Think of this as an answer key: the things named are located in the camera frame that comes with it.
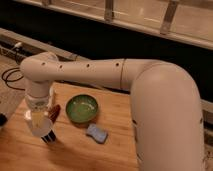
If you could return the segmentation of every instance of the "black hole marking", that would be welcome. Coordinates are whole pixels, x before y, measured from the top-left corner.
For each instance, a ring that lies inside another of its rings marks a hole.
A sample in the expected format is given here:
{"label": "black hole marking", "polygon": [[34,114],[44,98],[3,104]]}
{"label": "black hole marking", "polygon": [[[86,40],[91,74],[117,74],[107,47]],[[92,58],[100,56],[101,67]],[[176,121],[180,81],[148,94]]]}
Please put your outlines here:
{"label": "black hole marking", "polygon": [[133,122],[135,125],[137,125],[137,122],[136,122],[135,120],[132,120],[132,122]]}

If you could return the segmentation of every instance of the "railing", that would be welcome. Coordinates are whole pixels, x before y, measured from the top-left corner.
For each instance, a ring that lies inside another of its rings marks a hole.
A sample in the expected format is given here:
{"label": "railing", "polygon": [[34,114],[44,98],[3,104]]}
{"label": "railing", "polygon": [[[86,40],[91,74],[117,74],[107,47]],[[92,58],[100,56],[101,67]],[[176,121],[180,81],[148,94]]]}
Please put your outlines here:
{"label": "railing", "polygon": [[213,49],[213,0],[15,0]]}

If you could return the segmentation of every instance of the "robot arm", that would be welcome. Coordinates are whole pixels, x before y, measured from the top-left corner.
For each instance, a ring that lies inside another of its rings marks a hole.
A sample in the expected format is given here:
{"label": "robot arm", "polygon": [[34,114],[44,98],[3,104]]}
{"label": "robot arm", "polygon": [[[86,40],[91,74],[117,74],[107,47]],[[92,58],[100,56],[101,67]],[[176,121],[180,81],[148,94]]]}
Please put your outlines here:
{"label": "robot arm", "polygon": [[29,108],[45,106],[54,80],[130,91],[141,171],[204,171],[202,110],[193,79],[180,67],[157,60],[59,62],[52,53],[25,59]]}

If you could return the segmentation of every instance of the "green bowl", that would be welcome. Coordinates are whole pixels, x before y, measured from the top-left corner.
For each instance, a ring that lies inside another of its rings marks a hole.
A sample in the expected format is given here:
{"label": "green bowl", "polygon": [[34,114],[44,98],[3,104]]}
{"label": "green bowl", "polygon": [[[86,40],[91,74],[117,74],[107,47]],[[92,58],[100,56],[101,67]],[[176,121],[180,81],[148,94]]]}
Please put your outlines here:
{"label": "green bowl", "polygon": [[92,96],[81,94],[70,99],[66,105],[68,118],[75,123],[87,123],[97,115],[98,103]]}

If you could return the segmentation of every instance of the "floor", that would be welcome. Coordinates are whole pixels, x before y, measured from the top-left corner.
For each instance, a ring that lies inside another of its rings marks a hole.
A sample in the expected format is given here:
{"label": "floor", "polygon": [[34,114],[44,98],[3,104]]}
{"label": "floor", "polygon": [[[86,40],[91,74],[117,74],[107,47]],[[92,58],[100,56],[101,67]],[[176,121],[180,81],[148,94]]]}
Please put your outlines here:
{"label": "floor", "polygon": [[[17,64],[14,60],[0,55],[0,74],[12,67],[17,67]],[[20,73],[16,73],[11,77],[14,79],[19,77]],[[10,84],[14,87],[24,88],[24,80],[18,81],[16,83]],[[17,106],[20,104],[24,98],[24,91],[18,91],[8,88],[2,79],[0,80],[0,113],[5,114],[7,117],[10,117]]]}

